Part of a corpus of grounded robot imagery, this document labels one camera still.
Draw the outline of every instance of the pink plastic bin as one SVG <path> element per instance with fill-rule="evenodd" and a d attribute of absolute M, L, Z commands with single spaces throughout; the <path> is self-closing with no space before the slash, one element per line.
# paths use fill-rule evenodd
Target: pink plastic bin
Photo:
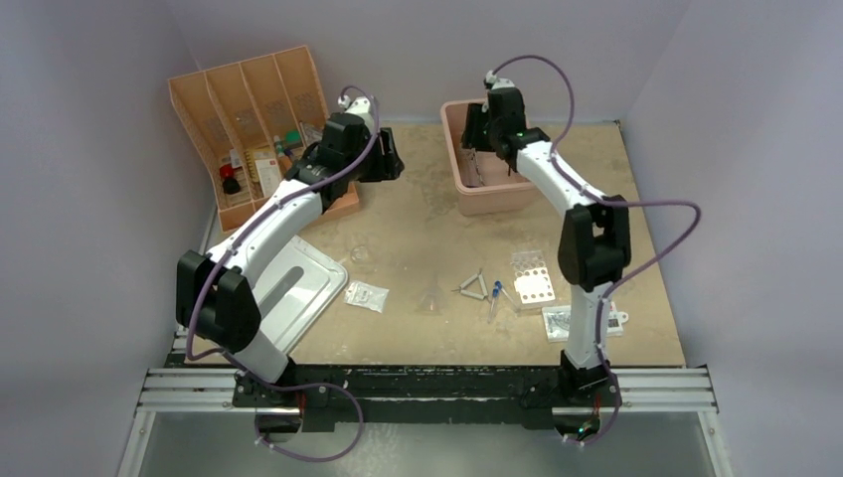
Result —
<path fill-rule="evenodd" d="M 464 216 L 524 209 L 540 197 L 536 186 L 520 174 L 513 172 L 508 176 L 506 163 L 494 153 L 478 152 L 475 158 L 483 178 L 484 185 L 481 186 L 470 154 L 460 146 L 465 113 L 471 102 L 483 102 L 483 99 L 447 102 L 440 112 L 453 182 L 458 193 L 457 208 Z"/>

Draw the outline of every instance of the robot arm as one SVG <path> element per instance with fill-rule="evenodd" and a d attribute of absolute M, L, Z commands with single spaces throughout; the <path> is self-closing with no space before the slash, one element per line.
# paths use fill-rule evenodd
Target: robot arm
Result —
<path fill-rule="evenodd" d="M 374 104 L 365 97 L 351 102 L 346 96 L 340 105 L 344 112 L 331 115 L 322 141 L 308 146 L 277 190 L 242 227 L 206 255 L 188 251 L 179 260 L 176 319 L 188 326 L 203 283 L 213 267 L 229 256 L 215 277 L 216 287 L 201 304 L 196 333 L 223 347 L 270 383 L 278 379 L 288 360 L 284 350 L 274 344 L 278 337 L 271 335 L 283 333 L 285 328 L 263 319 L 266 310 L 260 309 L 252 293 L 257 279 L 293 236 L 348 191 L 351 181 L 395 180 L 404 170 L 392 130 L 374 130 Z M 313 192 L 302 192 L 352 164 L 372 134 L 378 134 L 375 147 L 350 174 Z M 284 202 L 291 194 L 297 196 Z"/>
<path fill-rule="evenodd" d="M 468 107 L 462 147 L 494 152 L 535 184 L 563 218 L 558 260 L 572 289 L 570 338 L 563 368 L 578 388 L 588 388 L 605 379 L 596 353 L 596 333 L 605 336 L 609 307 L 602 307 L 603 316 L 598 317 L 597 304 L 631 260 L 627 209 L 602 206 L 581 193 L 589 187 L 605 197 L 556 151 L 551 156 L 552 143 L 547 134 L 537 127 L 527 127 L 523 97 L 511 81 L 489 73 L 485 83 L 486 101 Z M 579 188 L 559 174 L 554 159 L 581 184 Z M 623 200 L 620 196 L 606 199 Z M 594 226 L 601 234 L 594 234 Z"/>

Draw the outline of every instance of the table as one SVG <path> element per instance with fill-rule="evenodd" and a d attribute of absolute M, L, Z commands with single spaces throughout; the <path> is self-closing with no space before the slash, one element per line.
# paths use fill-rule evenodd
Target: table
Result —
<path fill-rule="evenodd" d="M 441 124 L 392 127 L 406 165 L 401 179 L 361 184 L 362 212 L 300 234 L 342 263 L 350 280 L 389 288 L 385 311 L 354 307 L 337 297 L 293 350 L 292 359 L 313 364 L 557 364 L 564 343 L 548 343 L 540 310 L 515 313 L 502 299 L 489 324 L 487 302 L 449 290 L 480 268 L 489 288 L 499 279 L 512 290 L 511 254 L 541 250 L 557 299 L 570 303 L 570 288 L 555 260 L 559 215 L 540 198 L 522 211 L 464 217 L 456 208 Z M 561 127 L 544 129 L 554 136 Z M 560 152 L 595 187 L 638 199 L 616 124 L 575 126 Z M 633 257 L 627 270 L 654 253 L 643 213 L 632 209 L 629 220 Z M 368 252 L 368 258 L 360 259 L 361 252 Z M 420 309 L 431 289 L 440 298 L 439 313 Z M 614 301 L 629 314 L 623 336 L 607 341 L 614 365 L 685 365 L 657 265 L 621 287 Z M 197 350 L 208 346 L 197 340 Z"/>

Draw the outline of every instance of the gray floor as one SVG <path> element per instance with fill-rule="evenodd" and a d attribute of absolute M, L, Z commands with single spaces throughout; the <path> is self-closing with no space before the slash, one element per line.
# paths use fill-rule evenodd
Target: gray floor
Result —
<path fill-rule="evenodd" d="M 255 447 L 247 414 L 159 414 L 143 476 L 712 476 L 695 413 L 625 414 L 586 449 L 555 432 L 514 425 L 369 424 L 344 458 L 307 464 Z M 299 434 L 288 448 L 328 455 L 353 425 L 330 434 Z"/>

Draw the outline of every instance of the gray wall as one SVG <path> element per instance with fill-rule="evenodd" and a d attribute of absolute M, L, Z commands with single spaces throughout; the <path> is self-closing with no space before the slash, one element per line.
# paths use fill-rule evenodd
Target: gray wall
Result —
<path fill-rule="evenodd" d="M 0 475 L 113 475 L 212 204 L 196 66 L 162 1 L 0 3 Z"/>
<path fill-rule="evenodd" d="M 641 195 L 703 222 L 663 265 L 746 475 L 839 475 L 843 3 L 697 0 L 626 118 Z M 648 214 L 657 245 L 688 223 Z"/>
<path fill-rule="evenodd" d="M 515 55 L 561 62 L 580 121 L 618 119 L 650 76 L 689 0 L 168 0 L 203 68 L 307 44 L 326 97 L 348 82 L 393 119 L 438 120 L 442 103 L 482 95 L 485 73 Z M 534 119 L 567 115 L 549 69 L 505 70 Z"/>

